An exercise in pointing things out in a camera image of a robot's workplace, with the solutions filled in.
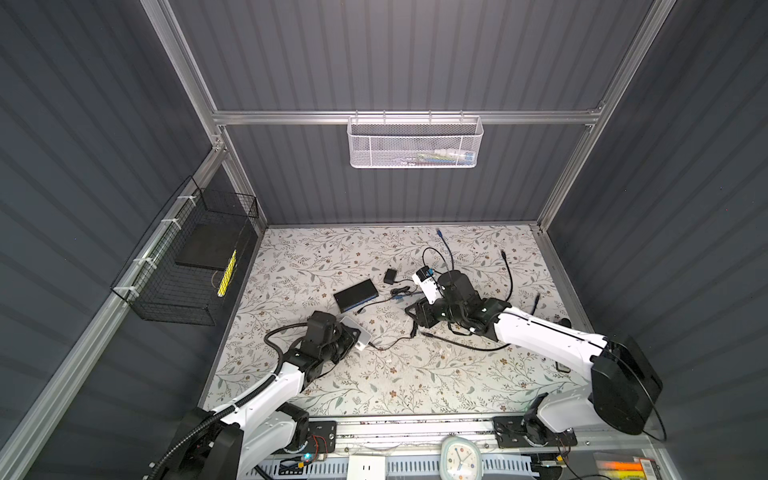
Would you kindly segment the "small black power adapter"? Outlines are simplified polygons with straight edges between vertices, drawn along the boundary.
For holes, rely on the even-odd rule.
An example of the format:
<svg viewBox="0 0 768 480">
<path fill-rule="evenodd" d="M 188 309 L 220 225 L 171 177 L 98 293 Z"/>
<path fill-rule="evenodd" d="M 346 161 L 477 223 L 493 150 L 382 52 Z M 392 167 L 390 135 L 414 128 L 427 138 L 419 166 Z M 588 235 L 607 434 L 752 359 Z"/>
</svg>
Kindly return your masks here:
<svg viewBox="0 0 768 480">
<path fill-rule="evenodd" d="M 414 339 L 416 337 L 417 333 L 418 333 L 418 325 L 417 325 L 416 322 L 413 322 L 409 334 L 406 335 L 406 336 L 401 336 L 401 337 L 397 338 L 391 344 L 389 344 L 387 346 L 380 346 L 380 345 L 377 345 L 373 340 L 370 340 L 368 342 L 368 345 L 371 348 L 373 348 L 374 350 L 376 350 L 376 351 L 386 352 L 386 351 L 392 349 L 393 347 L 395 347 L 396 345 L 398 345 L 400 342 Z"/>
</svg>

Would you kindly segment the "white network switch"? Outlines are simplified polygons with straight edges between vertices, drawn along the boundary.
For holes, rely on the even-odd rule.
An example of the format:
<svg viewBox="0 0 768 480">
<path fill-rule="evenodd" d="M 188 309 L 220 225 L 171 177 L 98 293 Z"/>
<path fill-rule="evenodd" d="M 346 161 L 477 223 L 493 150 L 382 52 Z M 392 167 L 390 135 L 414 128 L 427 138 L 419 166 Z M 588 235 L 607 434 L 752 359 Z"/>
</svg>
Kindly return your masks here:
<svg viewBox="0 0 768 480">
<path fill-rule="evenodd" d="M 365 350 L 372 339 L 372 334 L 366 330 L 361 324 L 356 322 L 353 318 L 349 316 L 344 316 L 341 320 L 341 323 L 352 330 L 356 331 L 356 344 L 355 348 L 359 351 Z"/>
</svg>

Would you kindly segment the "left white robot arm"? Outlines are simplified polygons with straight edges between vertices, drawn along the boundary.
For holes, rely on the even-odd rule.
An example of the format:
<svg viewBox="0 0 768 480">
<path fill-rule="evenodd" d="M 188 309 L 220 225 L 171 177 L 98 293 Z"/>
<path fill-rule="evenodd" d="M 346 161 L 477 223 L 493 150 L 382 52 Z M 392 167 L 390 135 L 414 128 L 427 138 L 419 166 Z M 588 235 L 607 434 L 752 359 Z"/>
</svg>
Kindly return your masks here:
<svg viewBox="0 0 768 480">
<path fill-rule="evenodd" d="M 350 317 L 313 312 L 307 320 L 264 336 L 277 353 L 274 370 L 241 395 L 182 419 L 167 451 L 149 465 L 147 479 L 242 479 L 276 451 L 300 451 L 309 414 L 289 400 L 339 364 L 370 333 Z"/>
</svg>

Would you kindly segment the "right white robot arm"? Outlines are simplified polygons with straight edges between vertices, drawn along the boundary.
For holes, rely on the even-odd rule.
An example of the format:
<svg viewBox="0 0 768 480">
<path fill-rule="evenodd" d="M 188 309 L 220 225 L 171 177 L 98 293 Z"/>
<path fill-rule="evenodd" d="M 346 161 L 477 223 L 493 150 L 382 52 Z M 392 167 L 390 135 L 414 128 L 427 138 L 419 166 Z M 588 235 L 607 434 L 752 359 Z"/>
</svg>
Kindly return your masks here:
<svg viewBox="0 0 768 480">
<path fill-rule="evenodd" d="M 530 444 L 567 444 L 567 432 L 595 425 L 640 435 L 655 414 L 663 383 L 632 337 L 578 331 L 540 319 L 506 300 L 483 298 L 458 270 L 438 274 L 422 267 L 412 280 L 425 296 L 413 307 L 418 326 L 456 325 L 472 335 L 541 355 L 585 380 L 584 386 L 569 392 L 535 397 L 515 427 Z"/>
</svg>

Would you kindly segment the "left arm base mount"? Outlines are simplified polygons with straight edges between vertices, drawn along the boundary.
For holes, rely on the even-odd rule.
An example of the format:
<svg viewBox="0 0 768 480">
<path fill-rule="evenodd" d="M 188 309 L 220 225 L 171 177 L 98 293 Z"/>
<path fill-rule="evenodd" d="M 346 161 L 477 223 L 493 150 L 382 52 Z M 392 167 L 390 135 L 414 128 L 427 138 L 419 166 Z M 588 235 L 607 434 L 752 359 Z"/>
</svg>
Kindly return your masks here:
<svg viewBox="0 0 768 480">
<path fill-rule="evenodd" d="M 295 445 L 289 450 L 297 454 L 329 454 L 336 450 L 336 421 L 309 420 L 300 422 L 294 437 Z"/>
</svg>

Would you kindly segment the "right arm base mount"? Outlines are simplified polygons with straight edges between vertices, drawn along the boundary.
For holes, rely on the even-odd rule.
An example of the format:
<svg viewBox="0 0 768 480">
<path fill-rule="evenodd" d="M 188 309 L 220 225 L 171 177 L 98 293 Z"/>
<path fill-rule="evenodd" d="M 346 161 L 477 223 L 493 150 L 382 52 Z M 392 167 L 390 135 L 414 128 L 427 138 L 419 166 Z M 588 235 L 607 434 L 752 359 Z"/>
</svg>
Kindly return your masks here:
<svg viewBox="0 0 768 480">
<path fill-rule="evenodd" d="M 537 419 L 524 416 L 495 416 L 491 419 L 493 433 L 500 448 L 575 447 L 578 440 L 572 429 L 561 433 L 549 430 Z"/>
</svg>

